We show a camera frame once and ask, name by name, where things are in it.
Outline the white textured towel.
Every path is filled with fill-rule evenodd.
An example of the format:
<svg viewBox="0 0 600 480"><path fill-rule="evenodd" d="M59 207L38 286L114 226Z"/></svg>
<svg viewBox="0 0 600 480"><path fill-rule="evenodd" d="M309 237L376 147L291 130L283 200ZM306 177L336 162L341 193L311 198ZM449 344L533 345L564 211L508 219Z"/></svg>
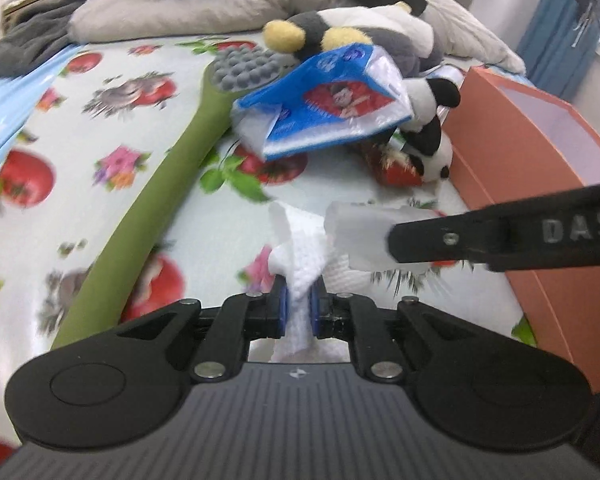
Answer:
<svg viewBox="0 0 600 480"><path fill-rule="evenodd" d="M270 215L277 245L268 256L268 270L285 279L289 296L285 335L274 344L272 361L347 362L349 351L343 342L314 338L309 292L319 278L330 292L353 292L363 275L334 251L321 216L279 202L270 206Z"/></svg>

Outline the clear plastic wrapper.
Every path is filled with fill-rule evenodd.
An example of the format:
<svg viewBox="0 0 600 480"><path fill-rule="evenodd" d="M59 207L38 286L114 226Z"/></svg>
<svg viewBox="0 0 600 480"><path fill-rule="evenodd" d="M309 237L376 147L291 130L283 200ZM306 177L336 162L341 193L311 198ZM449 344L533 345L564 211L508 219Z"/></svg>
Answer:
<svg viewBox="0 0 600 480"><path fill-rule="evenodd" d="M411 206L396 208L335 202L326 210L324 229L336 252L349 257L349 266L353 270L399 270L421 274L427 271L431 264L398 263L389 254L387 236L397 223L439 217L437 211Z"/></svg>

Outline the red snack packet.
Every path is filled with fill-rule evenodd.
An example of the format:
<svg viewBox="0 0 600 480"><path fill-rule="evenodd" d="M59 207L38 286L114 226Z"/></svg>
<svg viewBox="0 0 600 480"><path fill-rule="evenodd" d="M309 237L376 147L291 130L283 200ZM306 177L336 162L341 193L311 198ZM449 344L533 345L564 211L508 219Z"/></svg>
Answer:
<svg viewBox="0 0 600 480"><path fill-rule="evenodd" d="M362 142L360 149L368 170L380 185L411 188L424 183L407 154L375 141Z"/></svg>

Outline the pink cardboard box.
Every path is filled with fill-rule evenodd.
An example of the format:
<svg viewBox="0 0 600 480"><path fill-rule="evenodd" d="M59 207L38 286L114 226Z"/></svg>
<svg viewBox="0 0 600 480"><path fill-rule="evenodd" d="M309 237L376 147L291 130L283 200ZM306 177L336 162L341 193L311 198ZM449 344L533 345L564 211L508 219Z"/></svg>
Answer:
<svg viewBox="0 0 600 480"><path fill-rule="evenodd" d="M481 67L468 70L460 94L443 130L452 185L469 208L600 183L600 136L570 104ZM539 346L600 392L600 266L506 278Z"/></svg>

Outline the panda plush toy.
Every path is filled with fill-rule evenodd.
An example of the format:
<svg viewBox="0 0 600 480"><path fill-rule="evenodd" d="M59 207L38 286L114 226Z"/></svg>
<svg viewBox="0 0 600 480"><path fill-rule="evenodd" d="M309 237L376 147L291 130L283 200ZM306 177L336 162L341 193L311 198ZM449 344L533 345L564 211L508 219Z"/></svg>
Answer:
<svg viewBox="0 0 600 480"><path fill-rule="evenodd" d="M415 168L422 183L450 176L453 147L442 131L438 108L457 108L460 89L445 78L407 78L403 81L412 106L412 118L400 125L404 139L401 151Z"/></svg>

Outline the blue curtain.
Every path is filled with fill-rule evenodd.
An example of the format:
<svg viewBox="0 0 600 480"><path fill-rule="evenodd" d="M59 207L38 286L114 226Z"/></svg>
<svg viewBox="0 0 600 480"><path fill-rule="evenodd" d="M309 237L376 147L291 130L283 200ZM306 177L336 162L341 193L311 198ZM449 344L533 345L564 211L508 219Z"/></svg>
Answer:
<svg viewBox="0 0 600 480"><path fill-rule="evenodd" d="M600 0L540 0L517 53L536 88L570 101L599 43Z"/></svg>

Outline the blue tissue pack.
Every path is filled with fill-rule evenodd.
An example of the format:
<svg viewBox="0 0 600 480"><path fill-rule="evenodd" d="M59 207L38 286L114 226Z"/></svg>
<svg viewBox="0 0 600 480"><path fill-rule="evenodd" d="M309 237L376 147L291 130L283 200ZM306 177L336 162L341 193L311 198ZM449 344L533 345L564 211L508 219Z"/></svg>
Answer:
<svg viewBox="0 0 600 480"><path fill-rule="evenodd" d="M414 106L385 49L351 44L238 99L230 117L242 144L268 162L369 138L412 119Z"/></svg>

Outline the fruit pattern bed mat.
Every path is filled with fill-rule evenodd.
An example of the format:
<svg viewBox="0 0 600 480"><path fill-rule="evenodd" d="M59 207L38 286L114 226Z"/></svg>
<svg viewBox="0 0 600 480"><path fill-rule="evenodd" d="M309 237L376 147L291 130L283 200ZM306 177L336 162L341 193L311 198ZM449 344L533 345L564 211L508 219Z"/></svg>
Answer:
<svg viewBox="0 0 600 480"><path fill-rule="evenodd" d="M192 120L204 69L256 35L87 46L45 91L0 172L0 463L18 448L4 408L9 377L46 352L91 266ZM465 206L449 183L392 190L350 146L261 162L231 133L204 158L196 181L149 259L119 322L175 300L205 307L272 285L277 245L270 206L323 218L340 202Z"/></svg>

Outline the grey penguin plush toy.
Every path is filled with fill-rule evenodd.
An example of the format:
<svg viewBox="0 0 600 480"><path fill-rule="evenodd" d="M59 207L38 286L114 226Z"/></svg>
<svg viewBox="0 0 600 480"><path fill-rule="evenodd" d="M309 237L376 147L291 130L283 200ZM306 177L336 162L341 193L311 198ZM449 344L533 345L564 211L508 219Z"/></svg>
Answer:
<svg viewBox="0 0 600 480"><path fill-rule="evenodd" d="M404 2L303 12L266 23L262 34L269 49L300 62L351 44L381 47L405 78L431 70L444 57L439 35Z"/></svg>

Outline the beige grey duvet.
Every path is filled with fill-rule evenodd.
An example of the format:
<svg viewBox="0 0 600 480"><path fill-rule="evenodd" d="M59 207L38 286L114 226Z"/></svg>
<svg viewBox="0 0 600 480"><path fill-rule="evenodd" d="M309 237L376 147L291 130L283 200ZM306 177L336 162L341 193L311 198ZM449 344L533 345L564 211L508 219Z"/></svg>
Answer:
<svg viewBox="0 0 600 480"><path fill-rule="evenodd" d="M273 20L308 11L327 12L334 26L386 26L403 30L420 53L474 58L524 74L522 58L455 0L425 0L417 16L407 0L364 11L354 0L86 0L71 15L69 38L101 44L144 38L215 35L260 30Z"/></svg>

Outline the light blue bed sheet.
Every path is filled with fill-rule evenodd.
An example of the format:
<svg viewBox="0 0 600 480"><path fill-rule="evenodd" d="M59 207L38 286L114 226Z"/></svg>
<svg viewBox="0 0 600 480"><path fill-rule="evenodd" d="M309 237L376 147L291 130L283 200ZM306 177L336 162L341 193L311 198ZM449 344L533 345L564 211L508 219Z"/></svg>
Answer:
<svg viewBox="0 0 600 480"><path fill-rule="evenodd" d="M0 78L0 172L7 162L8 154L16 148L18 133L31 116L35 105L60 72L83 50L84 46L63 48L26 76ZM3 204L3 197L0 195L0 217L4 216L5 205L7 209L18 207L9 202Z"/></svg>

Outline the dark grey blanket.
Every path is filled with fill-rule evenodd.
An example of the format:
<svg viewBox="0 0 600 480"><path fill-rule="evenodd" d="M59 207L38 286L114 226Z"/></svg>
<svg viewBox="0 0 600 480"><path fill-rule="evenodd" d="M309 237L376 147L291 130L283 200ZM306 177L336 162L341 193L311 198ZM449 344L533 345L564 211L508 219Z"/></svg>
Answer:
<svg viewBox="0 0 600 480"><path fill-rule="evenodd" d="M0 79L27 75L70 46L68 27L83 0L42 0L21 12L0 39Z"/></svg>

